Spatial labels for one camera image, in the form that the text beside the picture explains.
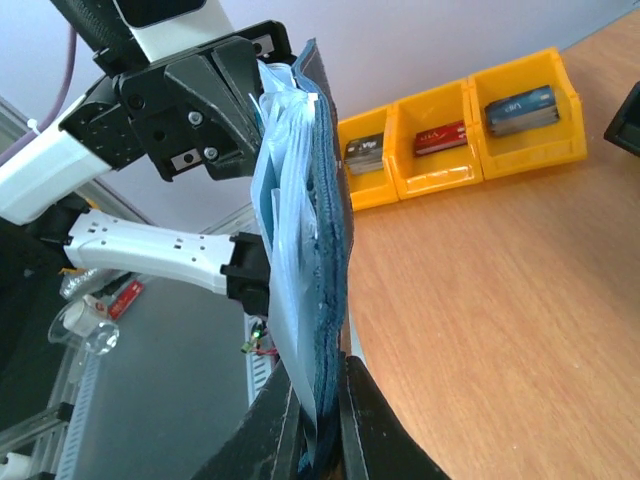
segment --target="folded blue cloth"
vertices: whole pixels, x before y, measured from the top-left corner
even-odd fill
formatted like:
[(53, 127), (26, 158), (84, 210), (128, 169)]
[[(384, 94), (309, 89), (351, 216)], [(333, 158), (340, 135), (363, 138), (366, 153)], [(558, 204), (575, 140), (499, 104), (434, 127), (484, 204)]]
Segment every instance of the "folded blue cloth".
[(304, 411), (309, 457), (317, 443), (314, 334), (321, 302), (316, 212), (307, 185), (318, 95), (299, 89), (289, 65), (259, 63), (264, 93), (254, 101), (264, 137), (251, 201), (271, 264), (269, 332)]
[(353, 210), (339, 151), (337, 114), (315, 40), (293, 65), (298, 86), (317, 93), (312, 140), (311, 184), (318, 229), (319, 316), (314, 332), (314, 398), (318, 443), (313, 466), (303, 459), (301, 476), (317, 478), (339, 438), (340, 332), (348, 316), (347, 270), (353, 245)]

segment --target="blue towel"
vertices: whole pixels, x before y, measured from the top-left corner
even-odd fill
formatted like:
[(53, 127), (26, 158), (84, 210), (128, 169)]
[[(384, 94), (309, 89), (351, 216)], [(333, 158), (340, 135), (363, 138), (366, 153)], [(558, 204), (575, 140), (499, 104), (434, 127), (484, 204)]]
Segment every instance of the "blue towel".
[(353, 245), (353, 210), (337, 136), (337, 114), (315, 40), (293, 65), (298, 86), (317, 93), (311, 181), (317, 215), (320, 311), (314, 332), (318, 444), (313, 467), (301, 461), (301, 476), (317, 478), (339, 439), (340, 332), (348, 315), (347, 270)]

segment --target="screw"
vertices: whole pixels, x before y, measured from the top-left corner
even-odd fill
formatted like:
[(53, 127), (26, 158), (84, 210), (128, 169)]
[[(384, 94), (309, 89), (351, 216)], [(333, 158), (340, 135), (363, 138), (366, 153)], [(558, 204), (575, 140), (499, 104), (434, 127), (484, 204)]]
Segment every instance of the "screw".
[(189, 123), (191, 123), (191, 125), (193, 126), (200, 125), (202, 123), (202, 120), (204, 120), (202, 114), (200, 112), (196, 112), (195, 110), (193, 112), (189, 112), (187, 118), (189, 119)]
[(207, 147), (204, 149), (204, 156), (209, 160), (213, 160), (218, 156), (218, 150), (213, 147)]
[(129, 106), (134, 110), (141, 110), (144, 108), (144, 98), (137, 93), (131, 95), (128, 99)]

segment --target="cable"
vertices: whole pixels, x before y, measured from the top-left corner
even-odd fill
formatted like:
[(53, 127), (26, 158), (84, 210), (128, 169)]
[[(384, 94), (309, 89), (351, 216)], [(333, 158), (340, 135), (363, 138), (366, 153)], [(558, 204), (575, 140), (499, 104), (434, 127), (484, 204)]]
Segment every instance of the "cable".
[[(76, 45), (78, 43), (78, 36), (72, 26), (69, 26), (69, 44), (67, 47), (67, 64), (65, 67), (64, 77), (62, 79), (62, 85), (56, 96), (56, 101), (53, 107), (49, 111), (49, 114), (45, 117), (42, 123), (38, 124), (38, 130), (44, 132), (58, 117), (62, 105), (69, 93), (69, 86), (71, 85), (71, 78), (73, 77), (73, 69), (76, 63)], [(11, 145), (4, 153), (0, 154), (0, 167), (7, 163), (16, 153), (26, 147), (33, 139), (36, 138), (36, 134), (33, 131), (27, 132), (20, 137), (13, 145)]]

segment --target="red object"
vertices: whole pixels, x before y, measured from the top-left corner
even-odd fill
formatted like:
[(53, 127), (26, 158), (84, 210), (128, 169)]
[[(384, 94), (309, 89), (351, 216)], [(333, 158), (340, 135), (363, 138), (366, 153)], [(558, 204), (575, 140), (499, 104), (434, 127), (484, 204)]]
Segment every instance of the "red object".
[(260, 350), (259, 348), (254, 348), (251, 351), (258, 356), (271, 355), (275, 357), (276, 355), (278, 355), (278, 350), (276, 348), (271, 348), (269, 350)]
[(109, 316), (113, 320), (117, 320), (129, 308), (129, 305), (138, 298), (138, 295), (144, 290), (144, 284), (135, 280), (123, 290), (120, 296), (109, 307)]
[(416, 135), (413, 153), (416, 156), (458, 147), (467, 143), (467, 131), (464, 122), (450, 123), (442, 127), (425, 130)]

